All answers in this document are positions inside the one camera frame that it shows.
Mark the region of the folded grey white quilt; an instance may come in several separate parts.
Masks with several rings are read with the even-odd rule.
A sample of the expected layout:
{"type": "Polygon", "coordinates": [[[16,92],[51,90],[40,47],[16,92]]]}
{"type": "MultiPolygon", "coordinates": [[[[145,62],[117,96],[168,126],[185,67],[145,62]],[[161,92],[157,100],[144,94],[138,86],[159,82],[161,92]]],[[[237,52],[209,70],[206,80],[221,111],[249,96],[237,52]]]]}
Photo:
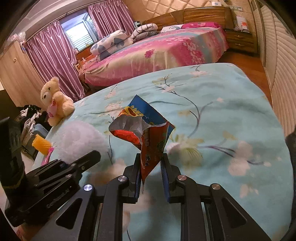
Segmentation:
{"type": "Polygon", "coordinates": [[[137,27],[131,34],[131,38],[133,42],[138,42],[140,40],[149,38],[151,36],[157,35],[158,32],[158,26],[154,23],[145,24],[137,27]]]}

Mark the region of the folded patterned quilt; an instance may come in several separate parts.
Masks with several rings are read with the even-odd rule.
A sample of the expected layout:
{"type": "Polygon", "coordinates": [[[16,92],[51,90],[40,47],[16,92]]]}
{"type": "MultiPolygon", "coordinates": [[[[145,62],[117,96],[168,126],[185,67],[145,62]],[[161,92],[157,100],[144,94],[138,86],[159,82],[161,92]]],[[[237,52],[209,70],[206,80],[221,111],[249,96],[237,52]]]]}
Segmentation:
{"type": "Polygon", "coordinates": [[[98,61],[111,56],[115,52],[133,44],[124,30],[117,30],[92,45],[90,52],[98,61]]]}

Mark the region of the white foam block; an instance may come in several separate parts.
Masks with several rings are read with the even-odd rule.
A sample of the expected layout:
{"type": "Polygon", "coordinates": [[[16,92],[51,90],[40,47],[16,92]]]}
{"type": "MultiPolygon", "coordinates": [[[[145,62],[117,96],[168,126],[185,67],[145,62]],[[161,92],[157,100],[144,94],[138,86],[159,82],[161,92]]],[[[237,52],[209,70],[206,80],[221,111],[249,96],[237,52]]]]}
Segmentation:
{"type": "Polygon", "coordinates": [[[94,126],[75,120],[65,124],[57,132],[55,152],[67,164],[92,151],[98,151],[102,157],[108,152],[105,136],[94,126]]]}

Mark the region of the pink plastic toy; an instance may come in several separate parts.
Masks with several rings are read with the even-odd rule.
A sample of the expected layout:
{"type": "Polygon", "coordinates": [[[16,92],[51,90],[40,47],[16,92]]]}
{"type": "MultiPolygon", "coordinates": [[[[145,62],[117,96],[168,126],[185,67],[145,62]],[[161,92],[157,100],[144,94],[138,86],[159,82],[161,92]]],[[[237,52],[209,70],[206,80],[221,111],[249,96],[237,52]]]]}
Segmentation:
{"type": "Polygon", "coordinates": [[[51,147],[51,148],[49,149],[49,151],[48,151],[47,156],[46,156],[46,157],[43,159],[43,161],[42,161],[42,166],[43,166],[43,165],[46,165],[46,164],[49,163],[50,156],[51,156],[51,154],[53,153],[53,151],[54,151],[54,147],[51,147]]]}

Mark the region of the red blue snack bag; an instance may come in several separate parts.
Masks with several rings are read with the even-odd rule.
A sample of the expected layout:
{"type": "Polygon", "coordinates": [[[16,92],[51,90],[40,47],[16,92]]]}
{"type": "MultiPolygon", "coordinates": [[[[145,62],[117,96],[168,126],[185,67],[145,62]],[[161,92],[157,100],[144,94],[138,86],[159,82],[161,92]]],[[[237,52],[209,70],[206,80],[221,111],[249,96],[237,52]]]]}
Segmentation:
{"type": "Polygon", "coordinates": [[[132,143],[140,150],[142,182],[161,161],[174,129],[173,124],[138,95],[109,125],[109,131],[115,137],[132,143]]]}

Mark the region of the teal floral bedsheet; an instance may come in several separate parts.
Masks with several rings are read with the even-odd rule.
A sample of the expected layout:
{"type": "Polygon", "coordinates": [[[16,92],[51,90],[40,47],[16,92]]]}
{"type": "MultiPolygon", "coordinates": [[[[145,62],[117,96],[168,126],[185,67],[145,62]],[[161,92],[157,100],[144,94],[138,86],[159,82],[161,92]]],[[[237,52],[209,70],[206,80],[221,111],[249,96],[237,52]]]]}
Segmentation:
{"type": "Polygon", "coordinates": [[[71,121],[94,126],[108,152],[84,172],[81,185],[105,184],[132,165],[138,149],[109,125],[140,96],[175,126],[165,151],[197,183],[219,183],[260,225],[280,240],[291,222],[293,170],[283,129],[265,94],[231,63],[185,66],[138,76],[75,103],[71,121]]]}

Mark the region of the white louvered wardrobe doors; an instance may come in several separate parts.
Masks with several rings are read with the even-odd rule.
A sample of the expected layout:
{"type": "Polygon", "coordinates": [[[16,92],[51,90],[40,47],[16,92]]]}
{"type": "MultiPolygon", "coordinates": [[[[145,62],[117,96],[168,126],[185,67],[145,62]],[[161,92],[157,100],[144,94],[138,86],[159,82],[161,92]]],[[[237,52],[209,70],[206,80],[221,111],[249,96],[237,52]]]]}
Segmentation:
{"type": "Polygon", "coordinates": [[[260,59],[275,112],[285,136],[295,129],[295,37],[260,1],[250,1],[260,59]]]}

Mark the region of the wooden headboard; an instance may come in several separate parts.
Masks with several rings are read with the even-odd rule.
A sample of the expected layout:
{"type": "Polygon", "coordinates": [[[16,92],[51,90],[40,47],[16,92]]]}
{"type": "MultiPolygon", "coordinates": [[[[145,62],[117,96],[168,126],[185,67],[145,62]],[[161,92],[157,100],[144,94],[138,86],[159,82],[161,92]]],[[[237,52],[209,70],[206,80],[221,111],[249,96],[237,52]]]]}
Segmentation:
{"type": "Polygon", "coordinates": [[[233,29],[231,10],[223,6],[182,9],[143,21],[142,25],[154,23],[160,31],[163,27],[193,22],[215,22],[224,29],[233,29]]]}

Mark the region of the white bag on nightstand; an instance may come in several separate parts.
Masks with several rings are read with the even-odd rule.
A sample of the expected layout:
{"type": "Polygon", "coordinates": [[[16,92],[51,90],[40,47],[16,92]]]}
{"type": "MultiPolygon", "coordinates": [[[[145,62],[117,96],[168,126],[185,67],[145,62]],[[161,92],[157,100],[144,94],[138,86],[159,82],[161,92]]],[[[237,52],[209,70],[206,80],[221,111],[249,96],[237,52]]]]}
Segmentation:
{"type": "Polygon", "coordinates": [[[245,17],[236,16],[236,21],[237,21],[238,28],[241,31],[249,31],[247,20],[245,17]]]}

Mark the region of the wooden nightstand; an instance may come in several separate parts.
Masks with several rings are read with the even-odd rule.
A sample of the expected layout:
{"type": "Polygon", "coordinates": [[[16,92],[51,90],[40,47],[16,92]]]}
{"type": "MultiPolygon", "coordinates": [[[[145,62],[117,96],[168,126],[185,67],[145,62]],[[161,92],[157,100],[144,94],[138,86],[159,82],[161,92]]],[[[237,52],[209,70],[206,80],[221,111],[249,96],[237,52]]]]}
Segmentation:
{"type": "Polygon", "coordinates": [[[225,29],[229,48],[234,51],[257,54],[257,45],[251,33],[225,29]]]}

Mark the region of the cream teddy bear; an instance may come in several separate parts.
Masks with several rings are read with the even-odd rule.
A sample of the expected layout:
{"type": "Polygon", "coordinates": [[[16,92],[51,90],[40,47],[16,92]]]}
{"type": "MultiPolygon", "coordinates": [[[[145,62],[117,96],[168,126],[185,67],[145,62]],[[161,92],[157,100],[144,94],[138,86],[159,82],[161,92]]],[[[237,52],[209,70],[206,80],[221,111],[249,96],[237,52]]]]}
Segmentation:
{"type": "Polygon", "coordinates": [[[59,78],[56,76],[44,84],[40,97],[47,108],[50,126],[57,126],[63,118],[68,117],[75,110],[73,100],[60,90],[59,78]]]}

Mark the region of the pink pillow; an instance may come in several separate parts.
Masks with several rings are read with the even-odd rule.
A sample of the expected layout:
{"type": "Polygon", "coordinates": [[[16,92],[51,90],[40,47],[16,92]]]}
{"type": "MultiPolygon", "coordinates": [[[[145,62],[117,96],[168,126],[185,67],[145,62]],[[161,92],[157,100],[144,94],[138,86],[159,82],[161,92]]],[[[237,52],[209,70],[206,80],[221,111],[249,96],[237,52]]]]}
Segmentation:
{"type": "Polygon", "coordinates": [[[193,23],[183,24],[181,29],[202,28],[202,27],[210,27],[210,28],[216,28],[216,29],[222,28],[222,26],[216,22],[193,22],[193,23]]]}

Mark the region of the pink curtain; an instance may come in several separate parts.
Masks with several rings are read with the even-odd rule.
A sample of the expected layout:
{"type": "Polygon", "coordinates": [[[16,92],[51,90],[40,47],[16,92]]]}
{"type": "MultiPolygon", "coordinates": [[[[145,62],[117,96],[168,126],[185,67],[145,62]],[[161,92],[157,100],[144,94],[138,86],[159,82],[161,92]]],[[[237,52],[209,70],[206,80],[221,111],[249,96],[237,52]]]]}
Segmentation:
{"type": "Polygon", "coordinates": [[[27,40],[25,48],[44,83],[58,77],[61,91],[74,102],[85,97],[74,68],[76,54],[59,21],[49,24],[27,40]]]}

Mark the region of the window with blinds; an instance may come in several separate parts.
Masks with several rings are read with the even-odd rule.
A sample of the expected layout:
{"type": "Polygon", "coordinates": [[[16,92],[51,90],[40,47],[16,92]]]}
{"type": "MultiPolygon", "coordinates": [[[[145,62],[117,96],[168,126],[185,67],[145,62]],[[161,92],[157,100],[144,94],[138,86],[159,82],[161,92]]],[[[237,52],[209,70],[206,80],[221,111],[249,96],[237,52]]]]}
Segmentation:
{"type": "Polygon", "coordinates": [[[86,12],[59,20],[75,51],[80,52],[99,40],[92,18],[86,12]]]}

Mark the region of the pink floral bed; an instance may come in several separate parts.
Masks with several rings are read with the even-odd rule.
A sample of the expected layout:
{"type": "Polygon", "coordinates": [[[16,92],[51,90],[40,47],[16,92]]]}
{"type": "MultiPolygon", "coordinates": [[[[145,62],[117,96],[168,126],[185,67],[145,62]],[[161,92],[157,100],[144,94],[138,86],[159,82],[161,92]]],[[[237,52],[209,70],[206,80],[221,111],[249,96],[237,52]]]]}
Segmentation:
{"type": "Polygon", "coordinates": [[[179,29],[140,40],[102,61],[86,63],[79,76],[91,86],[109,87],[151,72],[215,63],[228,48],[222,28],[179,29]]]}

